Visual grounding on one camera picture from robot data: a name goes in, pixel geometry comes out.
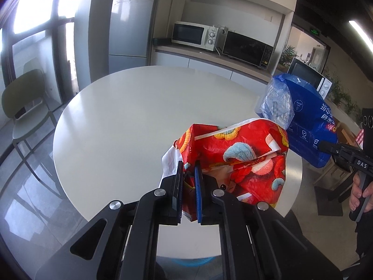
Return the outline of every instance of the ceiling light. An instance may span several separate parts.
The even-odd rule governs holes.
[[[364,40],[364,42],[368,45],[370,51],[373,53],[373,43],[372,43],[372,40],[368,37],[368,35],[362,30],[362,28],[355,21],[348,21],[348,22],[358,32],[360,37]]]

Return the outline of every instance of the red plastic bag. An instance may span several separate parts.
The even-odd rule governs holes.
[[[249,119],[221,128],[193,124],[163,156],[163,177],[176,173],[182,159],[186,176],[183,183],[183,211],[196,220],[195,161],[202,172],[215,177],[220,188],[239,200],[275,205],[285,183],[288,151],[285,130],[267,119]]]

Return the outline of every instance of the green exit sign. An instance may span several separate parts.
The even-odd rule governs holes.
[[[320,36],[320,32],[317,29],[311,28],[310,32],[316,36]]]

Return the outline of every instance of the table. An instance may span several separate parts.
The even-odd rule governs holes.
[[[53,140],[55,169],[76,209],[90,220],[112,200],[137,201],[158,187],[161,159],[193,123],[229,126],[255,118],[258,96],[215,74],[147,66],[103,77],[63,111]],[[302,160],[289,151],[276,209],[285,215],[298,194]],[[182,217],[161,225],[157,255],[205,258],[221,253],[219,227]]]

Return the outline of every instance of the microwave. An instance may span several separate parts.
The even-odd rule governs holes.
[[[297,58],[293,58],[288,73],[307,81],[318,91],[323,99],[325,99],[332,87],[331,81]]]
[[[227,31],[224,38],[219,35],[220,41],[224,42],[223,45],[219,43],[224,55],[267,69],[272,46],[232,31]]]
[[[218,30],[214,26],[177,21],[173,26],[171,42],[213,51]]]

